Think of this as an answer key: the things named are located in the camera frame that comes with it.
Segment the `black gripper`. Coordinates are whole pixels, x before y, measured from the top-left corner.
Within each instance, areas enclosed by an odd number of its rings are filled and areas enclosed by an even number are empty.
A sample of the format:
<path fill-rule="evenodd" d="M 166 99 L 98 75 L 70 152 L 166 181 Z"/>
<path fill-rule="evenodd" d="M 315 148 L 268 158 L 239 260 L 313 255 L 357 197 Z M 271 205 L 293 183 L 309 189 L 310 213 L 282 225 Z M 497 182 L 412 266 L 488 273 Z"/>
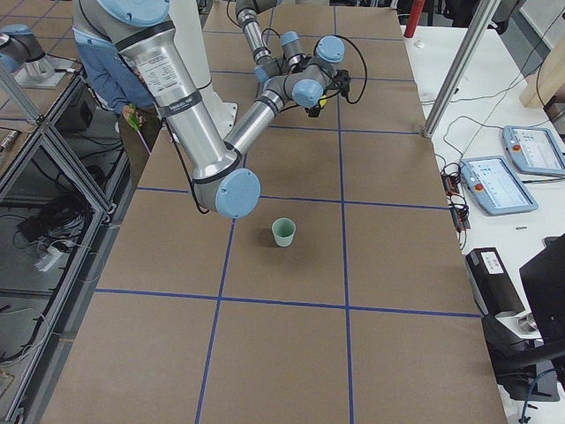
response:
<path fill-rule="evenodd" d="M 324 108 L 320 107 L 319 102 L 317 102 L 314 106 L 307 109 L 307 116 L 311 118 L 318 118 L 323 109 Z"/>
<path fill-rule="evenodd" d="M 347 70 L 338 70 L 336 75 L 331 78 L 331 82 L 326 88 L 332 96 L 340 95 L 348 98 L 350 93 L 350 74 Z"/>

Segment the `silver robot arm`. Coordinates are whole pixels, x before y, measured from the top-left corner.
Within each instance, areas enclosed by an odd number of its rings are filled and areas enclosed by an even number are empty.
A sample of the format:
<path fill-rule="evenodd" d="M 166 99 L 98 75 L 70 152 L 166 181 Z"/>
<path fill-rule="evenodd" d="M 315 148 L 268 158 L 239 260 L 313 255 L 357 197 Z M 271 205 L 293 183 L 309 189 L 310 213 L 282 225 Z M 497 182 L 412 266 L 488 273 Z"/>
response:
<path fill-rule="evenodd" d="M 274 77 L 297 75 L 299 79 L 295 83 L 282 85 L 284 100 L 304 108 L 309 117 L 317 117 L 325 105 L 328 82 L 323 63 L 305 53 L 296 32 L 280 34 L 271 27 L 263 29 L 258 21 L 261 13 L 279 4 L 278 1 L 236 1 L 236 24 L 252 52 L 257 80 L 265 85 Z"/>
<path fill-rule="evenodd" d="M 298 35 L 281 36 L 282 56 L 273 57 L 261 35 L 259 14 L 276 1 L 237 1 L 235 12 L 252 52 L 263 92 L 225 136 L 221 136 L 174 44 L 176 27 L 167 1 L 76 1 L 73 31 L 83 45 L 113 49 L 133 61 L 154 97 L 161 118 L 171 125 L 192 166 L 195 202 L 228 218 L 249 215 L 260 197 L 258 177 L 242 157 L 287 102 L 316 108 L 328 90 L 346 93 L 338 69 L 343 38 L 326 35 L 306 55 Z"/>

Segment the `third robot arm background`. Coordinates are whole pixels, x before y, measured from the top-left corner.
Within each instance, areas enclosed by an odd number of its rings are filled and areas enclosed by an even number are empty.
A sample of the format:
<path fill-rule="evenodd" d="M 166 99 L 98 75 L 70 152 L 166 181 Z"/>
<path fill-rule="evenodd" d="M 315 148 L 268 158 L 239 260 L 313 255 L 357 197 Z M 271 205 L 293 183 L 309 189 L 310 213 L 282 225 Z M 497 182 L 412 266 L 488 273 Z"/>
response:
<path fill-rule="evenodd" d="M 22 88 L 55 89 L 66 74 L 83 75 L 72 68 L 68 58 L 49 57 L 34 35 L 24 24 L 1 28 L 1 66 Z"/>

